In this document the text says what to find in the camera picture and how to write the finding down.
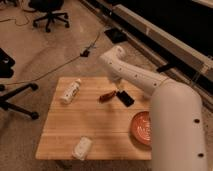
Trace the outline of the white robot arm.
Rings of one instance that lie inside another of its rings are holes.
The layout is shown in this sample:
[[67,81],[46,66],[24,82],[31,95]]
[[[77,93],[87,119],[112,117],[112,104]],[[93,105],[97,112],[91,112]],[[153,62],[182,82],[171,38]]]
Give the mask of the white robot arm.
[[109,79],[124,79],[150,97],[152,171],[208,171],[202,99],[189,85],[123,61],[114,46],[99,60]]

